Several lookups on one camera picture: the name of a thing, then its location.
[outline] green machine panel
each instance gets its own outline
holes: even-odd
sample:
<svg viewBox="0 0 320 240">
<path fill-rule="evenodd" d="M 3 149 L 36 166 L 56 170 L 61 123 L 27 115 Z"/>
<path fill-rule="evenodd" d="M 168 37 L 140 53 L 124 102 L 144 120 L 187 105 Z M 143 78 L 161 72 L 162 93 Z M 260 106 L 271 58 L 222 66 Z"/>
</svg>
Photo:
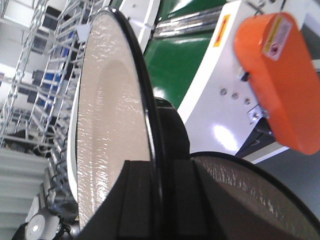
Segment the green machine panel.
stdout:
<svg viewBox="0 0 320 240">
<path fill-rule="evenodd" d="M 226 0 L 162 0 L 158 20 L 165 21 L 194 12 L 222 6 Z"/>
<path fill-rule="evenodd" d="M 208 32 L 149 42 L 144 57 L 153 89 L 162 92 L 175 108 L 188 91 L 211 36 Z"/>
<path fill-rule="evenodd" d="M 223 6 L 225 0 L 163 0 L 158 20 Z M 154 38 L 144 52 L 155 94 L 178 108 L 208 48 L 213 30 L 194 34 Z"/>
</svg>

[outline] gray floor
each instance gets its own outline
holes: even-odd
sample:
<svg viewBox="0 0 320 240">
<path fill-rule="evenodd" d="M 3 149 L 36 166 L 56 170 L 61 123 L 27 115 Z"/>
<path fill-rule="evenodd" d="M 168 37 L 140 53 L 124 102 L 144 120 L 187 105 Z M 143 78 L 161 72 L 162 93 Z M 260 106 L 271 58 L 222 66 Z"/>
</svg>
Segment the gray floor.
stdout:
<svg viewBox="0 0 320 240">
<path fill-rule="evenodd" d="M 320 152 L 284 151 L 257 164 L 289 187 L 320 219 Z"/>
</svg>

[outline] warning label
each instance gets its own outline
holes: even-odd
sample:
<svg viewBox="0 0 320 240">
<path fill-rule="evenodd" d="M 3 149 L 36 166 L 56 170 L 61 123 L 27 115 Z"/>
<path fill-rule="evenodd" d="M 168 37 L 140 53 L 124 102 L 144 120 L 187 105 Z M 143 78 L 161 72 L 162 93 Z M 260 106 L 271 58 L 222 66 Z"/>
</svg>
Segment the warning label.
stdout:
<svg viewBox="0 0 320 240">
<path fill-rule="evenodd" d="M 224 36 L 225 30 L 226 30 L 226 27 L 227 27 L 227 23 L 229 21 L 229 18 L 230 18 L 230 14 L 225 15 L 223 17 L 222 24 L 220 26 L 218 35 L 216 36 L 216 39 L 215 39 L 215 42 L 214 42 L 214 45 L 213 45 L 214 47 L 219 47 L 220 46 L 222 37 Z"/>
<path fill-rule="evenodd" d="M 267 41 L 263 47 L 263 53 L 274 61 L 278 61 L 286 45 L 292 23 L 279 14 L 271 28 Z"/>
</svg>

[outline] orange cover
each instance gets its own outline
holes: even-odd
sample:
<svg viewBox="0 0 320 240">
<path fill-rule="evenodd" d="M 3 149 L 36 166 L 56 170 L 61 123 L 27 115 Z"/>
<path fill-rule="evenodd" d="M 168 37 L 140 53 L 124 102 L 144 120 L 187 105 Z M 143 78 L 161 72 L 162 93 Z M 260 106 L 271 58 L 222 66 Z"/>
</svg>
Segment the orange cover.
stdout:
<svg viewBox="0 0 320 240">
<path fill-rule="evenodd" d="M 276 140 L 305 154 L 320 149 L 320 82 L 304 38 L 287 13 L 247 18 L 235 53 Z"/>
</svg>

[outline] metal screw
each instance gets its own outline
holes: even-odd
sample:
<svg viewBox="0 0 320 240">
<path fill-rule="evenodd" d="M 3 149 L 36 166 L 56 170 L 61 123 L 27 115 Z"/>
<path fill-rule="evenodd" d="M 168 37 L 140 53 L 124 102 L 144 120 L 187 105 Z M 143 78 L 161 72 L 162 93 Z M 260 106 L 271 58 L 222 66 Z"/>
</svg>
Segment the metal screw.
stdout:
<svg viewBox="0 0 320 240">
<path fill-rule="evenodd" d="M 270 115 L 269 115 L 269 112 L 267 110 L 263 110 L 262 111 L 262 114 L 263 114 L 263 117 L 266 118 L 266 119 L 269 119 L 270 118 Z"/>
<path fill-rule="evenodd" d="M 259 0 L 258 2 L 258 7 L 259 8 L 263 8 L 266 5 L 266 1 L 265 0 Z"/>
<path fill-rule="evenodd" d="M 221 95 L 221 96 L 225 96 L 225 95 L 227 95 L 227 92 L 228 92 L 228 91 L 227 91 L 226 88 L 222 88 L 221 91 L 220 91 L 220 95 Z"/>
<path fill-rule="evenodd" d="M 260 115 L 259 115 L 259 113 L 257 113 L 257 112 L 255 112 L 255 113 L 252 115 L 252 120 L 253 120 L 253 121 L 258 120 L 259 118 L 260 118 Z"/>
<path fill-rule="evenodd" d="M 231 97 L 233 100 L 237 100 L 239 98 L 239 94 L 237 92 L 235 92 L 231 95 Z"/>
<path fill-rule="evenodd" d="M 251 99 L 247 97 L 247 98 L 244 100 L 244 104 L 245 104 L 245 105 L 249 105 L 250 103 L 251 103 Z"/>
</svg>

